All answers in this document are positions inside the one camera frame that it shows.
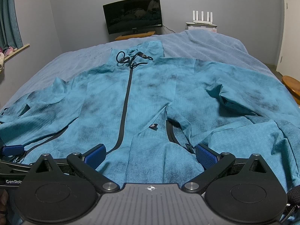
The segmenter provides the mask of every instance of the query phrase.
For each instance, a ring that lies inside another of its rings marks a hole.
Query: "teal curtain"
[[[16,17],[15,0],[0,0],[0,46],[3,50],[9,46],[13,48],[23,46]]]

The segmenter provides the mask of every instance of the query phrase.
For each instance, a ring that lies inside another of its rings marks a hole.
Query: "black round disc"
[[[208,186],[205,200],[215,213],[227,220],[264,224],[280,219],[287,200],[282,190],[278,181],[242,182],[227,176]]]
[[[15,195],[22,218],[34,223],[65,223],[86,213],[97,198],[94,186],[76,176],[64,179],[23,181]]]

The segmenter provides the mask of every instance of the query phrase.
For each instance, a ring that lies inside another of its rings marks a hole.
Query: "television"
[[[162,27],[160,0],[123,0],[103,5],[109,34]]]

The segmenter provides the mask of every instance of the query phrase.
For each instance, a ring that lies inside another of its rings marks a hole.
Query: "television stand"
[[[139,32],[139,34],[136,34],[133,32],[133,34],[120,35],[115,40],[127,40],[130,38],[143,38],[143,37],[149,37],[154,34],[155,34],[155,31],[148,31],[146,33]]]

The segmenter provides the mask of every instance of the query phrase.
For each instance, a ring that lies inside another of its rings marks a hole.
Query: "window sill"
[[[8,56],[6,56],[4,58],[4,61],[7,61],[8,59],[10,59],[12,56],[14,56],[15,54],[19,53],[20,51],[24,50],[25,48],[29,47],[29,44],[26,44],[25,46],[22,46],[21,48],[17,49],[15,52],[13,52],[12,54],[9,54]]]

